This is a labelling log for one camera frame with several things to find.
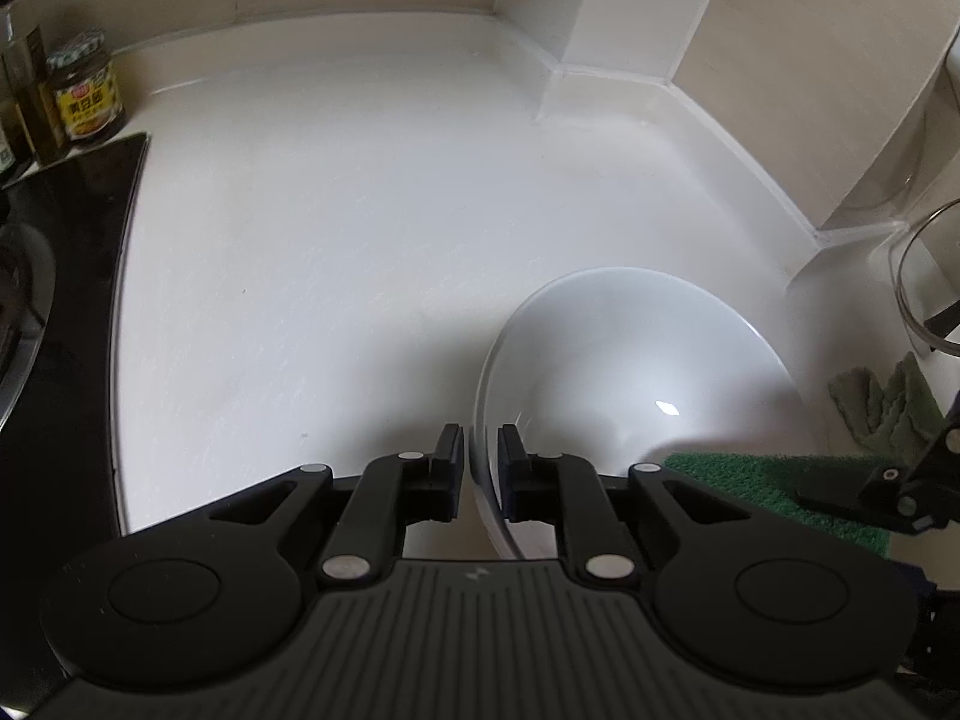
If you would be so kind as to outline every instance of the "gas burner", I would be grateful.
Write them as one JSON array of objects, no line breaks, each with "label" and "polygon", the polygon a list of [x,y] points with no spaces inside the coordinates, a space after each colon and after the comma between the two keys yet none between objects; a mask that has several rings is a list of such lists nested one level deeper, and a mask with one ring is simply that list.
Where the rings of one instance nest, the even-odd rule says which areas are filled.
[{"label": "gas burner", "polygon": [[0,227],[0,428],[40,351],[55,281],[54,253],[40,231],[27,224]]}]

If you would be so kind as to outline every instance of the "black stove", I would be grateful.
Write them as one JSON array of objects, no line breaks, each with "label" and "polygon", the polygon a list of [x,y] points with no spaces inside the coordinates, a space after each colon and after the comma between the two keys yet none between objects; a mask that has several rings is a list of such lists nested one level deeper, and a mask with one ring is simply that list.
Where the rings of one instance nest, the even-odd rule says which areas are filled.
[{"label": "black stove", "polygon": [[0,704],[64,681],[37,599],[69,557],[120,533],[113,484],[117,295],[146,135],[0,194]]}]

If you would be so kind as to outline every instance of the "white bowl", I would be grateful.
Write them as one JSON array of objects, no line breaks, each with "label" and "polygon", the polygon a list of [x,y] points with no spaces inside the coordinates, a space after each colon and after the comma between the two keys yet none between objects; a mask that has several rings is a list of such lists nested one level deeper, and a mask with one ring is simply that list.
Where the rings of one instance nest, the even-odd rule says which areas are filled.
[{"label": "white bowl", "polygon": [[746,319],[682,279],[637,268],[548,284],[484,365],[470,440],[481,514],[503,557],[554,557],[552,528],[500,513],[504,424],[517,425],[528,452],[580,455],[611,475],[682,450],[815,451],[796,386]]}]

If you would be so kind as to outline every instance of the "jar lid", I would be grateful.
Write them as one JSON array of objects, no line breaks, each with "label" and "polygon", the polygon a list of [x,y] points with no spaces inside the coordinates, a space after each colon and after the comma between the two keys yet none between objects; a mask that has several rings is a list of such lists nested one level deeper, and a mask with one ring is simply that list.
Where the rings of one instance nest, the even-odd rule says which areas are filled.
[{"label": "jar lid", "polygon": [[88,29],[81,32],[73,40],[68,41],[47,57],[47,67],[50,70],[69,67],[83,57],[97,52],[104,45],[104,40],[106,40],[106,36],[104,36],[104,30],[102,29]]}]

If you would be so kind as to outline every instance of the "yellow label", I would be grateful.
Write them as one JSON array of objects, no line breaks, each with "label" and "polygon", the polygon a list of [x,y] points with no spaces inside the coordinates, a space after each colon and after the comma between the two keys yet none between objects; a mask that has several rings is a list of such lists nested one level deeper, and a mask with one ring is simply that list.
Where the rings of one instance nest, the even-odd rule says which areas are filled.
[{"label": "yellow label", "polygon": [[56,92],[56,107],[71,141],[99,132],[123,110],[112,64]]}]

